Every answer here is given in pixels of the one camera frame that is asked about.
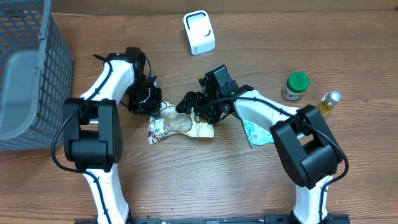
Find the yellow liquid glass bottle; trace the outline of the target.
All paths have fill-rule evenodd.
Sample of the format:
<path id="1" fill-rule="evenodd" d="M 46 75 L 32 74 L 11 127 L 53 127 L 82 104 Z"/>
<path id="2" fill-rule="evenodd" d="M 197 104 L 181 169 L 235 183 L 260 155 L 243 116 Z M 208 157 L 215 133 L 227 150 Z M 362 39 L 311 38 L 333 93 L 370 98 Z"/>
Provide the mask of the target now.
<path id="1" fill-rule="evenodd" d="M 342 94 L 340 91 L 330 91 L 321 98 L 316 107 L 320 111 L 321 115 L 324 116 L 327 114 L 327 112 L 331 111 L 335 107 L 341 98 Z"/>

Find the green white yogurt cup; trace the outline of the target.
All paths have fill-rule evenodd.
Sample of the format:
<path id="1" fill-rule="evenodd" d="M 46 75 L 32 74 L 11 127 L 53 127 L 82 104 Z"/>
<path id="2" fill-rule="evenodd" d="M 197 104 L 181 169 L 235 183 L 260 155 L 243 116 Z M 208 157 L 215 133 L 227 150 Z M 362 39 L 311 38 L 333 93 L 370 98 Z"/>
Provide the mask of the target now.
<path id="1" fill-rule="evenodd" d="M 281 94 L 286 100 L 298 100 L 310 86 L 309 77 L 303 72 L 294 72 L 281 88 Z"/>

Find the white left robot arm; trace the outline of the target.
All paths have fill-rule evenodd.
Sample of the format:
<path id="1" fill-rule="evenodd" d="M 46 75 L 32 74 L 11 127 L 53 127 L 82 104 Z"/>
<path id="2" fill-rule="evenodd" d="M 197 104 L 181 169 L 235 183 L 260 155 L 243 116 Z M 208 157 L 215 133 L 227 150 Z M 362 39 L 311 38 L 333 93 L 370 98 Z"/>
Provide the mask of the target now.
<path id="1" fill-rule="evenodd" d="M 72 172 L 86 179 L 97 209 L 95 223 L 131 223 L 118 174 L 123 153 L 123 135 L 118 114 L 122 97 L 128 112 L 158 117 L 162 101 L 157 78 L 145 75 L 145 53 L 128 47 L 123 53 L 99 56 L 103 71 L 93 86 L 78 98 L 63 103 L 65 157 L 74 163 Z"/>

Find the brown white snack bag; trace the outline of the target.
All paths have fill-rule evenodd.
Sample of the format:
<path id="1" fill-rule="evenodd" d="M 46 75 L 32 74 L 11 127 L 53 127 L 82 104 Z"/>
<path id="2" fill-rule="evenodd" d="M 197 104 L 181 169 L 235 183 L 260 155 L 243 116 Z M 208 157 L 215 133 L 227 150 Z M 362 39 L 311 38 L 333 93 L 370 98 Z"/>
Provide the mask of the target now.
<path id="1" fill-rule="evenodd" d="M 151 116 L 149 118 L 149 144 L 156 144 L 178 133 L 192 138 L 214 137 L 214 128 L 212 124 L 199 120 L 193 113 L 178 113 L 175 108 L 175 105 L 163 101 L 160 104 L 160 116 Z"/>

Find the teal snack packet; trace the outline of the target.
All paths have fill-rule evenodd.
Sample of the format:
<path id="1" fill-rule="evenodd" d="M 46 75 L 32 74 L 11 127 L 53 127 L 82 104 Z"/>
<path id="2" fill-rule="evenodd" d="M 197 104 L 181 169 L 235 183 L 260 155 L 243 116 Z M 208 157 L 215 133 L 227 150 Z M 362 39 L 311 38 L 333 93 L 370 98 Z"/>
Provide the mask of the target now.
<path id="1" fill-rule="evenodd" d="M 248 120 L 242 120 L 242 124 L 248 139 L 248 143 L 251 147 L 262 146 L 274 142 L 271 133 L 258 126 L 256 123 Z"/>

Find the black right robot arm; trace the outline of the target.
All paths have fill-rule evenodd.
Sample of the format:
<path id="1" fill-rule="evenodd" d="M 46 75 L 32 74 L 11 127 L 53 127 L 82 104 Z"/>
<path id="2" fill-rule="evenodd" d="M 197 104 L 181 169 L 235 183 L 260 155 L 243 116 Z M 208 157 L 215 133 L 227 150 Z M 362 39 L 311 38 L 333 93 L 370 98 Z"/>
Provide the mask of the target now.
<path id="1" fill-rule="evenodd" d="M 313 105 L 301 109 L 267 99 L 249 85 L 239 86 L 225 65 L 199 79 L 201 91 L 188 92 L 178 113 L 195 114 L 209 124 L 229 115 L 268 130 L 282 166 L 295 184 L 295 205 L 288 214 L 265 215 L 259 223 L 350 223 L 348 215 L 326 209 L 329 186 L 338 164 L 348 166 L 323 116 Z"/>

